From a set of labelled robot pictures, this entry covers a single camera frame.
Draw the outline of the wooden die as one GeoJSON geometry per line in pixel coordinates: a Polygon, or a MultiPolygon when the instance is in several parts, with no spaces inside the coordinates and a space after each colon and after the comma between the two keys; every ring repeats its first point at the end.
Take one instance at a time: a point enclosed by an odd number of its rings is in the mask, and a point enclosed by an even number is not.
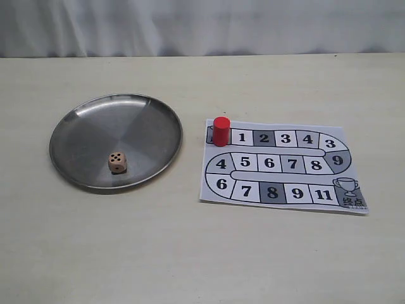
{"type": "Polygon", "coordinates": [[[120,174],[127,170],[127,159],[123,152],[117,151],[109,155],[108,167],[113,174],[120,174]]]}

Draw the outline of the red cylinder game piece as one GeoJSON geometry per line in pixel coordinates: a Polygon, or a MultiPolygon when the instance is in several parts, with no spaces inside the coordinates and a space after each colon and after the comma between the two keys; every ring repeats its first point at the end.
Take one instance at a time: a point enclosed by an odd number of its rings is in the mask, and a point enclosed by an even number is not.
{"type": "Polygon", "coordinates": [[[230,120],[227,117],[216,117],[213,121],[213,144],[219,147],[226,146],[229,136],[230,120]]]}

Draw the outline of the paper number game board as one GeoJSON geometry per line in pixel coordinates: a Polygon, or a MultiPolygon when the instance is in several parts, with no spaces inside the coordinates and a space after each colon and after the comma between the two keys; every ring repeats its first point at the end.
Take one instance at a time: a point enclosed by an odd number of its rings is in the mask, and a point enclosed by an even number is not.
{"type": "Polygon", "coordinates": [[[206,121],[200,199],[280,209],[367,214],[341,127],[233,121],[213,144],[206,121]]]}

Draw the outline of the round stainless steel plate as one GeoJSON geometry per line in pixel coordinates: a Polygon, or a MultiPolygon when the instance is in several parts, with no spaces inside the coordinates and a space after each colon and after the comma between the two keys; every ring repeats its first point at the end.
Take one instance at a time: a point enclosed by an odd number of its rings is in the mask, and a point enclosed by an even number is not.
{"type": "Polygon", "coordinates": [[[72,109],[55,127],[49,156],[70,184],[90,192],[117,193],[159,175],[176,159],[183,139],[177,114],[140,94],[110,94],[72,109]],[[113,174],[109,155],[123,152],[127,170],[113,174]]]}

